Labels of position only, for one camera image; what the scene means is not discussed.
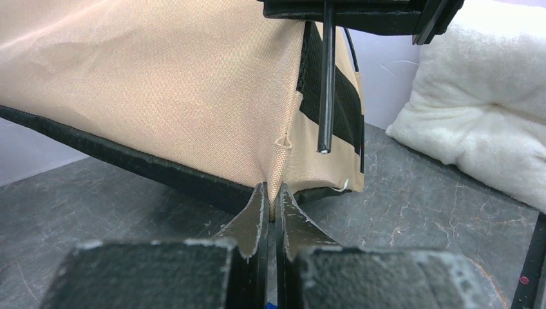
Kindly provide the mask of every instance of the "black metal bar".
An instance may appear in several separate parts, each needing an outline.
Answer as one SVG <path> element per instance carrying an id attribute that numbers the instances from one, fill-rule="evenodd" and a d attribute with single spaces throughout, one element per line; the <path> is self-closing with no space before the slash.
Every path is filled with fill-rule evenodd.
<path id="1" fill-rule="evenodd" d="M 413 35 L 413 43 L 417 45 L 427 44 L 435 35 L 435 25 L 440 21 L 440 17 L 444 12 L 448 3 L 453 0 L 429 0 L 425 9 L 421 13 L 419 22 L 417 23 L 415 34 Z"/>
<path id="2" fill-rule="evenodd" d="M 535 300 L 539 293 L 542 265 L 546 256 L 546 214 L 540 213 L 532 233 L 527 256 L 512 300 L 512 309 L 535 308 Z"/>
<path id="3" fill-rule="evenodd" d="M 325 1 L 323 24 L 323 61 L 321 107 L 319 116 L 319 140 L 317 151 L 330 153 L 332 149 L 332 128 L 334 125 L 334 89 L 335 89 L 335 21 L 334 4 Z"/>

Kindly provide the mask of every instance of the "beige canvas fabric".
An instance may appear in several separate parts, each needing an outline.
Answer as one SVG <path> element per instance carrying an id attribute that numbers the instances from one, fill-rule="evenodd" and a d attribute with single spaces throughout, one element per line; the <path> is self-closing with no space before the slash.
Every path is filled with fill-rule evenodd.
<path id="1" fill-rule="evenodd" d="M 0 104 L 274 197 L 360 191 L 353 147 L 315 152 L 296 91 L 304 22 L 252 0 L 0 3 Z M 357 85 L 346 46 L 336 63 Z"/>

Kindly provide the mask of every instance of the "black cable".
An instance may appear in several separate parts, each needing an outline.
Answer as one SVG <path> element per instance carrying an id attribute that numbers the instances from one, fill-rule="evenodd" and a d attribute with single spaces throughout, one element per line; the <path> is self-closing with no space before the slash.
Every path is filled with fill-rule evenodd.
<path id="1" fill-rule="evenodd" d="M 349 42 L 349 49 L 351 49 L 351 56 L 353 56 L 353 64 L 355 65 L 355 72 L 360 72 L 358 68 L 357 53 L 355 51 L 355 46 L 353 45 L 353 40 L 351 39 L 351 34 L 349 29 L 343 28 L 345 30 L 345 35 L 347 36 L 347 41 Z"/>

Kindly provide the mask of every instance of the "black fabric edge trim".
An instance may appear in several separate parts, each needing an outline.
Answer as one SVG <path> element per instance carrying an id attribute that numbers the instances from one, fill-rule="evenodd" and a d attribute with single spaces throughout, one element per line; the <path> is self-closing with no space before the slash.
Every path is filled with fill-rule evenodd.
<path id="1" fill-rule="evenodd" d="M 143 153 L 18 109 L 0 105 L 0 118 L 32 129 L 98 160 L 172 187 L 231 214 L 238 214 L 243 210 L 254 192 L 254 188 Z M 337 192 L 329 187 L 319 187 L 299 191 L 296 195 L 300 197 L 297 202 L 302 205 L 329 196 L 339 196 L 344 192 Z"/>

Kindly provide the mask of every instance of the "white wall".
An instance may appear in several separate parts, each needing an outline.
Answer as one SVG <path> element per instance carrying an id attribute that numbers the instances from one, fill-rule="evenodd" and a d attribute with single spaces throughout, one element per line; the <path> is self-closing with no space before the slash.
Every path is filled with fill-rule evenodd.
<path id="1" fill-rule="evenodd" d="M 364 121 L 386 129 L 410 98 L 420 46 L 411 36 L 381 37 L 351 31 L 364 88 Z"/>
<path id="2" fill-rule="evenodd" d="M 0 118 L 0 185 L 85 157 L 51 138 Z"/>

